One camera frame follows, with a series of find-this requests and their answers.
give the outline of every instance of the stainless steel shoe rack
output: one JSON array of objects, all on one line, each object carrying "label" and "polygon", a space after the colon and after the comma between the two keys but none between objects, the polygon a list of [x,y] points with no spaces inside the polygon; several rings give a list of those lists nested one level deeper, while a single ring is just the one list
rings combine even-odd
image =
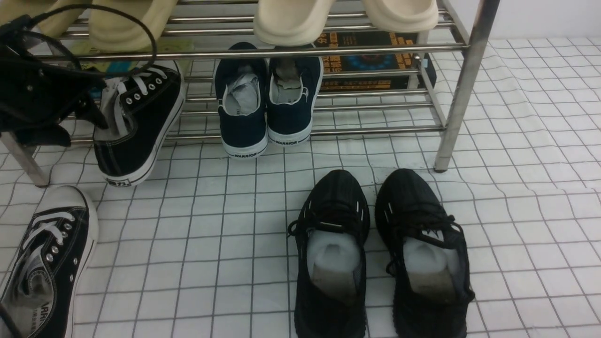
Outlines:
[{"label": "stainless steel shoe rack", "polygon": [[[341,93],[322,93],[319,98],[340,98],[340,97],[373,97],[373,96],[398,96],[398,95],[421,95],[426,98],[423,102],[402,102],[402,103],[386,103],[374,105],[353,105],[353,106],[318,106],[315,111],[360,111],[360,110],[399,110],[399,114],[406,114],[403,110],[411,108],[428,107],[435,112],[435,122],[427,126],[402,126],[402,127],[382,127],[382,128],[356,128],[356,129],[330,129],[330,130],[313,130],[311,136],[341,136],[341,135],[368,135],[368,134],[396,134],[396,133],[415,133],[415,132],[440,132],[441,143],[438,154],[434,163],[434,170],[437,172],[446,171],[448,168],[451,155],[459,129],[461,127],[463,116],[465,115],[468,101],[474,87],[476,75],[480,68],[480,63],[484,55],[490,30],[492,29],[495,15],[499,7],[500,0],[480,0],[479,8],[476,14],[474,27],[471,34],[459,21],[457,13],[449,3],[449,0],[439,1],[439,14],[442,20],[439,22],[437,29],[450,29],[454,43],[428,44],[428,32],[419,34],[417,44],[404,46],[385,46],[385,47],[356,47],[356,48],[315,48],[315,49],[292,49],[286,51],[276,51],[272,49],[260,49],[258,51],[202,51],[202,52],[185,52],[185,53],[160,53],[160,60],[215,60],[226,58],[272,58],[272,57],[289,57],[289,56],[327,56],[327,55],[374,55],[374,54],[403,54],[413,53],[415,55],[414,67],[406,70],[395,71],[370,71],[370,72],[347,72],[325,74],[328,78],[332,75],[336,77],[363,77],[377,78],[382,75],[394,76],[410,76],[409,89],[406,90],[375,90],[363,92],[341,92]],[[206,5],[206,4],[221,4],[221,5],[239,5],[239,4],[254,4],[257,0],[180,0],[178,5]],[[329,22],[334,19],[363,19],[367,18],[363,12],[359,13],[341,13],[330,14]],[[251,23],[252,16],[212,16],[212,17],[171,17],[168,21],[168,27],[164,32],[164,37],[189,37],[189,36],[207,36],[207,35],[251,35],[252,28],[213,28],[213,29],[172,29],[171,27],[178,24],[200,24],[200,23]],[[88,23],[87,19],[79,19],[74,26],[84,26]],[[370,24],[357,25],[328,25],[325,32],[330,31],[371,31],[375,30]],[[87,38],[88,33],[84,30],[75,30],[66,32],[62,38],[65,40]],[[440,104],[436,100],[436,95],[426,75],[425,67],[421,62],[424,53],[430,52],[452,52],[460,51],[463,54],[463,66],[457,82],[457,88],[454,92],[453,101],[450,111],[445,117]],[[131,52],[131,53],[110,53],[110,54],[95,54],[82,55],[82,61],[143,61],[150,58],[148,53]],[[43,61],[56,63],[65,61],[63,57],[53,55],[43,55],[40,57]],[[426,89],[417,89],[417,75],[422,75],[426,83]],[[212,79],[202,76],[189,76],[187,82],[210,82]],[[214,102],[214,97],[189,95],[186,103],[209,103]],[[214,111],[198,111],[194,109],[184,109],[182,118],[198,117],[198,116],[213,116],[217,113]],[[169,134],[167,141],[206,141],[218,140],[219,134]],[[48,186],[50,183],[49,176],[37,165],[32,157],[35,149],[24,147],[18,142],[13,134],[4,133],[0,138],[7,147],[8,151],[15,157],[17,162],[25,170],[37,186]],[[90,137],[74,137],[73,145],[89,145],[92,143]]]}]

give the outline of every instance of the shoe rack leg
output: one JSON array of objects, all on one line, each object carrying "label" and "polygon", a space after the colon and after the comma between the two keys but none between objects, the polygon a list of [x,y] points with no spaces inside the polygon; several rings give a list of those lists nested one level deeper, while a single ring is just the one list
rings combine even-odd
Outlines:
[{"label": "shoe rack leg", "polygon": [[459,74],[459,81],[449,110],[447,128],[442,134],[441,145],[438,148],[434,163],[434,171],[437,173],[448,170],[500,1],[480,0],[476,21],[469,38],[469,47],[463,54],[463,67]]},{"label": "shoe rack leg", "polygon": [[21,168],[25,170],[25,173],[32,182],[39,188],[46,188],[50,185],[50,177],[42,171],[40,166],[35,162],[32,157],[33,150],[27,148],[17,142],[17,138],[11,132],[4,132],[0,137],[0,141],[4,143],[4,146],[13,155],[14,159],[17,160]]}]

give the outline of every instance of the black sneaker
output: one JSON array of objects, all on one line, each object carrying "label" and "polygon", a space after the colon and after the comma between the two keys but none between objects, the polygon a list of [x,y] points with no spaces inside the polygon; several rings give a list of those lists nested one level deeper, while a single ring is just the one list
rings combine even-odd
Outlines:
[{"label": "black sneaker", "polygon": [[272,58],[269,73],[269,138],[281,146],[293,146],[306,141],[311,135],[313,108],[322,86],[322,58]]},{"label": "black sneaker", "polygon": [[[256,49],[248,42],[230,50]],[[264,59],[220,60],[213,75],[219,103],[219,125],[225,152],[231,158],[256,158],[267,149]]]},{"label": "black sneaker", "polygon": [[289,225],[299,252],[294,310],[299,338],[365,335],[363,244],[369,228],[365,196],[357,180],[344,170],[322,178],[299,219]]},{"label": "black sneaker", "polygon": [[97,238],[96,210],[83,192],[60,186],[44,196],[2,293],[0,337],[72,336],[77,284]]},{"label": "black sneaker", "polygon": [[94,130],[98,166],[110,185],[137,185],[152,172],[167,132],[182,112],[182,71],[175,61],[157,61],[141,75],[107,84],[100,109],[109,129]]},{"label": "black sneaker", "polygon": [[396,277],[392,315],[406,338],[463,338],[468,304],[468,249],[463,230],[436,195],[408,169],[393,172],[376,200],[376,225]]}]

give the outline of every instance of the slipper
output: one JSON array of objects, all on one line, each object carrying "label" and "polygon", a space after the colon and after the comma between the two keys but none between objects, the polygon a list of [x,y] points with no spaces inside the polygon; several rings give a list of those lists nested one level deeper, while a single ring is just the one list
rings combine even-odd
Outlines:
[{"label": "slipper", "polygon": [[[66,5],[91,2],[92,0],[0,0],[0,25],[21,15],[34,17]],[[84,10],[70,10],[51,16],[40,22],[40,30],[50,37],[59,37],[83,12]]]},{"label": "slipper", "polygon": [[363,0],[374,26],[389,32],[420,32],[438,24],[436,0]]},{"label": "slipper", "polygon": [[254,19],[255,35],[276,46],[310,44],[322,33],[335,1],[259,0]]},{"label": "slipper", "polygon": [[[158,39],[165,29],[177,0],[94,0],[142,21]],[[101,51],[137,51],[150,45],[144,30],[125,17],[104,11],[90,13],[90,42]]]}]

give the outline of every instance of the floor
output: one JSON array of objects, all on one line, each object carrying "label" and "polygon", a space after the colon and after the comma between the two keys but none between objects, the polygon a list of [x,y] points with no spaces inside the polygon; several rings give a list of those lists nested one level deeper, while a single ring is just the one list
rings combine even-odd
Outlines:
[{"label": "floor", "polygon": [[[136,188],[103,183],[87,147],[41,148],[35,158],[52,169],[53,183],[86,190],[101,218],[74,337],[296,337],[297,258],[287,224],[331,169],[351,171],[373,207],[398,167],[422,175],[463,224],[477,295],[468,337],[601,337],[600,48],[601,38],[492,41],[442,174],[429,169],[436,134],[320,139],[285,151],[270,145],[246,162],[224,158],[218,144],[165,147]],[[461,56],[434,58],[447,109]],[[195,63],[193,71],[212,67]],[[430,123],[420,109],[316,114],[316,128]],[[212,130],[218,121],[179,128]],[[89,131],[80,123],[76,133]],[[44,190],[4,148],[0,164],[0,271],[7,271]],[[377,232],[366,249],[367,336],[396,337],[394,281]]]}]

